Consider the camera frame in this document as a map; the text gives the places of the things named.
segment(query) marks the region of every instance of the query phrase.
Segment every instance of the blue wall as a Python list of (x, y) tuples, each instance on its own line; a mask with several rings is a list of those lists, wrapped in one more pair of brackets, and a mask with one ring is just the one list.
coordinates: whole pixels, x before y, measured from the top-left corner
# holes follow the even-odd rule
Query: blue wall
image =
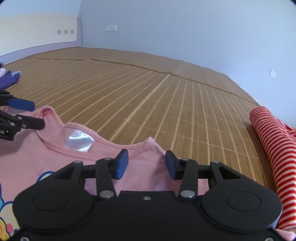
[[(224, 73), (296, 127), (290, 0), (82, 0), (79, 17), (83, 47), (146, 52)], [(117, 32), (105, 32), (106, 24)]]
[(79, 13), (81, 0), (5, 0), (0, 5), (0, 18), (27, 13)]

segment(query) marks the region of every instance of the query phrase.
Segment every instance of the wall switch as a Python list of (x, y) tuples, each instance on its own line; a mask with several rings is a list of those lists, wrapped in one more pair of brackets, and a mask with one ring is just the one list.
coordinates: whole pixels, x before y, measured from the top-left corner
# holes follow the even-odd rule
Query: wall switch
[(117, 25), (106, 25), (106, 29), (107, 32), (109, 31), (117, 31)]
[(273, 69), (270, 71), (270, 76), (272, 78), (275, 78), (276, 77), (276, 72)]

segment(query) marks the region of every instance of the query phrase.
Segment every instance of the striped fabric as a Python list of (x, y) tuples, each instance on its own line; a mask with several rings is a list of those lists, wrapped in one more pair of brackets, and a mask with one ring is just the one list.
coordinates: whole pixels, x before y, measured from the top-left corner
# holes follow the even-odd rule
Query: striped fabric
[(250, 113), (250, 120), (266, 151), (276, 192), (283, 204), (280, 229), (296, 227), (296, 130), (282, 123), (265, 107)]

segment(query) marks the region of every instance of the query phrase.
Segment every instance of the cream headboard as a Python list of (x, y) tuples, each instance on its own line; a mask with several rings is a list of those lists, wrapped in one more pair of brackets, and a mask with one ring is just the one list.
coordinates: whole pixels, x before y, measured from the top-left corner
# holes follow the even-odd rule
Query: cream headboard
[(40, 45), (73, 42), (76, 39), (76, 15), (33, 13), (0, 18), (0, 56)]

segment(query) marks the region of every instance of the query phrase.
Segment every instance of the black robotic gripper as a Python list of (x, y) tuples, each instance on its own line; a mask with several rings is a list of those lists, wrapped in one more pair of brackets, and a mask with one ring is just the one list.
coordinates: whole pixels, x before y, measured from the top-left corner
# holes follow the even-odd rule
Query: black robotic gripper
[[(83, 166), (75, 161), (20, 193), (13, 203), (21, 227), (10, 241), (283, 241), (273, 228), (282, 205), (271, 190), (220, 162), (198, 165), (165, 154), (170, 177), (181, 180), (178, 195), (170, 191), (121, 191), (128, 151)], [(95, 178), (97, 195), (84, 189)], [(209, 191), (198, 196), (198, 179)]]

